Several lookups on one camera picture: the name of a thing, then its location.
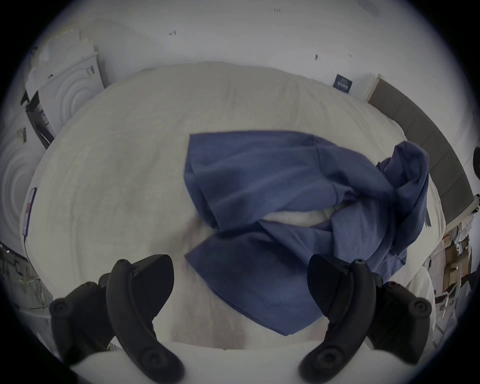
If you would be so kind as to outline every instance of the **blue cloth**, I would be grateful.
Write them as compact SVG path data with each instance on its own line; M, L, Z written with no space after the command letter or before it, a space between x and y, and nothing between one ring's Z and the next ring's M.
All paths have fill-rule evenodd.
M221 299L282 335L322 313L307 287L312 255L367 260L388 279L406 260L426 213L428 154L410 142L374 166L365 156L299 132L190 136L185 184L218 232L186 255ZM348 205L329 221L298 227L271 212Z

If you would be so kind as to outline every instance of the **cardboard box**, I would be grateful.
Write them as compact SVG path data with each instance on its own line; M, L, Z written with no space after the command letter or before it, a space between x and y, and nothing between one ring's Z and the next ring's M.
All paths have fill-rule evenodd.
M452 244L445 248L445 265L449 265L455 262L458 256L456 245Z
M471 247L467 247L461 255L459 255L455 261L447 264L444 271L444 284L443 291L445 292L447 288L456 283L458 280L458 269L462 268L460 278L468 275L471 269Z
M431 256L435 256L439 252L443 251L446 247L450 246L450 244L452 244L452 238L450 237L450 235L445 235L444 238L440 241L440 243L433 250Z

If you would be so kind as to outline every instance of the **white fabric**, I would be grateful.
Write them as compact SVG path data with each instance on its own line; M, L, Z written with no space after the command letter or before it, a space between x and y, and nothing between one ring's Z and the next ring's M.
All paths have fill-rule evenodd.
M278 70L224 63L139 72L85 105L48 149L27 250L55 297L109 272L121 258L172 257L175 286L154 320L160 341L215 348L273 348L322 340L320 319L291 336L255 324L217 298L184 255L212 230L196 214L183 181L189 134L240 130L313 133L365 154L391 156L404 137L377 109L330 86ZM440 241L444 218L429 186L431 228L409 249L397 281L409 282ZM301 224L320 213L283 214Z

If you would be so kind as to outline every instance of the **gray headboard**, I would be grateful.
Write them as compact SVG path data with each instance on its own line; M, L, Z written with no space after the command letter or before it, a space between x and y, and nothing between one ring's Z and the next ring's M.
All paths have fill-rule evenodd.
M408 140L420 145L430 155L430 176L442 200L447 229L466 217L478 203L462 164L452 146L430 118L408 97L382 78L368 102L396 121Z

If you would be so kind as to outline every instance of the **wrinkled sheet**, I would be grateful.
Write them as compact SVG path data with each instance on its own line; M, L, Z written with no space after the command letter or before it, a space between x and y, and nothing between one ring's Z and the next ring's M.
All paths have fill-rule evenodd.
M231 307L281 335L322 314L307 287L313 254L367 260L384 280L405 264L426 214L428 154L403 142L376 167L363 155L301 132L190 136L185 184L218 233L187 254ZM261 220L347 203L321 226Z
M405 140L393 123L331 86L269 68L197 63L141 71L83 106L45 153L30 185L38 191L28 256L54 297L64 297L85 281L98 281L120 258L169 254L175 286L153 321L159 341L235 349L320 341L325 317L294 335L279 335L225 304L186 261L214 232L185 187L189 136L259 127L299 131L377 164ZM443 236L431 179L427 208L432 226L409 246L406 264L392 276L398 283L413 278ZM265 219L312 226L338 209L276 212Z

